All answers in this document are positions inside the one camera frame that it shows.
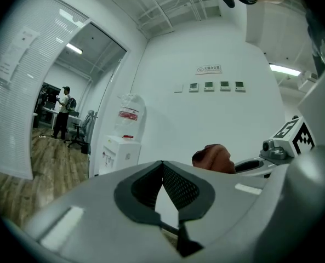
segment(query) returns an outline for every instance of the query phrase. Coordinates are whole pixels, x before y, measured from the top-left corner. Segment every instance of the red label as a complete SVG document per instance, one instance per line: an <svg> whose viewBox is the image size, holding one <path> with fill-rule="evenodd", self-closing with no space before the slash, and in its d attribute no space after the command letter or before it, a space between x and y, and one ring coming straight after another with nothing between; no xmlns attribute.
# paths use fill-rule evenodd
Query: red label
<svg viewBox="0 0 325 263"><path fill-rule="evenodd" d="M120 111L118 116L121 118L126 118L126 119L130 119L130 120L134 120L134 121L138 120L138 115L132 114L129 112Z"/></svg>

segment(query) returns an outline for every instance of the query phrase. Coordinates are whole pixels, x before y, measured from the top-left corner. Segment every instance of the black pants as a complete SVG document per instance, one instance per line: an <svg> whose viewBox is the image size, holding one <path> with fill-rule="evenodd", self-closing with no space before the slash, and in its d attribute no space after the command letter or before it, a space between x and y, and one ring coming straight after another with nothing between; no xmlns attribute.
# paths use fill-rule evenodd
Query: black pants
<svg viewBox="0 0 325 263"><path fill-rule="evenodd" d="M66 127L67 127L67 120L69 119L69 113L62 113L60 112L58 114L58 117L56 118L55 123L55 129L54 129L54 136L57 137L59 131L61 130L61 139L65 139L66 134Z"/></svg>

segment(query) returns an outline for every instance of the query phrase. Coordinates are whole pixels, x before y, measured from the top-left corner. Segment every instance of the white cabinet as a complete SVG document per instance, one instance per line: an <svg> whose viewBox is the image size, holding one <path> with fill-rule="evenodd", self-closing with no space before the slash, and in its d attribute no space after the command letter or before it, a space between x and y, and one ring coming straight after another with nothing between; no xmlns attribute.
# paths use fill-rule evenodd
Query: white cabinet
<svg viewBox="0 0 325 263"><path fill-rule="evenodd" d="M141 145L132 139L107 135L104 140L99 174L111 173L138 164Z"/></svg>

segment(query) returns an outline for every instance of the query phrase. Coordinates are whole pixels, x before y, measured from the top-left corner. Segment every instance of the backpack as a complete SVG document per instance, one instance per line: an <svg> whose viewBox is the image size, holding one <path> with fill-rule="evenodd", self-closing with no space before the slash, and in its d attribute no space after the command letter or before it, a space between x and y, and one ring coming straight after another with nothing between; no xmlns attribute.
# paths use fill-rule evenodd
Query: backpack
<svg viewBox="0 0 325 263"><path fill-rule="evenodd" d="M66 104L66 110L68 111L74 111L76 109L77 103L76 100L69 96L69 101Z"/></svg>

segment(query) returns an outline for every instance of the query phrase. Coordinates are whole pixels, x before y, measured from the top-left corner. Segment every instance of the office chair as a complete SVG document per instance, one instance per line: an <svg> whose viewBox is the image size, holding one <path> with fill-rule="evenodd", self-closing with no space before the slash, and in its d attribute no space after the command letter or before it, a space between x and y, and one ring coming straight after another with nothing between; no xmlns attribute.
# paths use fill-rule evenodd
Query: office chair
<svg viewBox="0 0 325 263"><path fill-rule="evenodd" d="M82 125L72 123L74 128L69 128L69 134L72 135L73 139L67 148L70 148L72 144L78 144L80 146L88 146L89 143L85 142L84 138L90 133L90 129L94 122L94 111L89 110Z"/></svg>

